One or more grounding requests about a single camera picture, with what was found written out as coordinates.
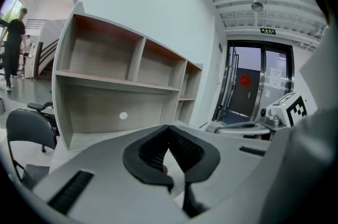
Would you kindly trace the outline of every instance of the black shirt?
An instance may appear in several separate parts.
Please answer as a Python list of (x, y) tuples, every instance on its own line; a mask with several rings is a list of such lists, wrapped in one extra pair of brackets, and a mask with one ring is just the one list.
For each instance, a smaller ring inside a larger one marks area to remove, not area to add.
[(25, 25), (18, 19), (13, 19), (7, 27), (7, 43), (6, 47), (18, 48), (22, 41), (22, 35), (26, 33)]

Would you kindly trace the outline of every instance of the floor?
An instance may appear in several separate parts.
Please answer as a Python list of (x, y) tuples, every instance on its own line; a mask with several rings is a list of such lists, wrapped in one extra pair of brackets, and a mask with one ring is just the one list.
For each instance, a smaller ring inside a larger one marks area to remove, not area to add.
[[(14, 89), (6, 92), (6, 83), (3, 76), (0, 76), (0, 98), (3, 99), (5, 113), (0, 115), (0, 157), (4, 160), (5, 166), (14, 172), (10, 159), (7, 144), (6, 119), (8, 114), (16, 108), (27, 108), (29, 102), (44, 104), (52, 101), (51, 83), (48, 81), (32, 81), (30, 79), (12, 79)], [(14, 158), (23, 166), (35, 164), (50, 166), (53, 150), (46, 148), (46, 153), (41, 152), (41, 146), (30, 142), (11, 142)], [(179, 207), (183, 205), (184, 198), (184, 173), (178, 166), (173, 155), (168, 151), (164, 157), (164, 165), (168, 168), (168, 175), (174, 180), (174, 188), (171, 196)]]

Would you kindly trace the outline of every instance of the black office chair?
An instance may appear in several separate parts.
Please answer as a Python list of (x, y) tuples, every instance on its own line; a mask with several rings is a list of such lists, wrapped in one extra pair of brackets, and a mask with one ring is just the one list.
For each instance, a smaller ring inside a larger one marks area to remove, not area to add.
[[(21, 183), (28, 189), (33, 187), (46, 175), (48, 175), (49, 167), (26, 165), (23, 167), (13, 158), (11, 150), (11, 142), (26, 141), (34, 142), (55, 149), (57, 139), (55, 131), (51, 123), (38, 112), (16, 109), (12, 111), (6, 122), (7, 141), (10, 155), (14, 164), (15, 172)], [(23, 169), (23, 176), (20, 177), (17, 167)]]
[[(58, 126), (57, 126), (57, 121), (55, 120), (55, 116), (42, 112), (42, 111), (44, 111), (48, 107), (53, 108), (53, 102), (47, 102), (44, 105), (40, 105), (40, 104), (36, 104), (36, 103), (28, 103), (27, 106), (29, 108), (31, 108), (31, 109), (36, 110), (36, 112), (38, 112), (41, 115), (43, 115), (44, 117), (46, 117), (46, 119), (53, 126), (53, 129), (54, 129), (54, 132), (55, 132), (56, 136), (59, 136)], [(44, 146), (42, 146), (41, 151), (42, 151), (42, 153), (46, 152), (46, 149), (44, 148)]]

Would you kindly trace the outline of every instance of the staircase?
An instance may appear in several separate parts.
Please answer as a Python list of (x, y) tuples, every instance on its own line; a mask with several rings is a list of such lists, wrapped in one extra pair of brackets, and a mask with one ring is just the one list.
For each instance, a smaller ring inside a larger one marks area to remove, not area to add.
[(43, 69), (43, 71), (39, 75), (39, 79), (52, 81), (53, 63), (54, 59), (51, 60), (51, 62), (48, 63), (47, 66)]

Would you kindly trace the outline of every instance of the window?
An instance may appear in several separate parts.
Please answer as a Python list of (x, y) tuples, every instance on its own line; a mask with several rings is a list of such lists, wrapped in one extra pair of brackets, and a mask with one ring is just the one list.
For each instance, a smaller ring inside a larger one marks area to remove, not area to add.
[(5, 0), (0, 9), (1, 19), (6, 22), (10, 22), (17, 18), (22, 5), (22, 2), (19, 0)]

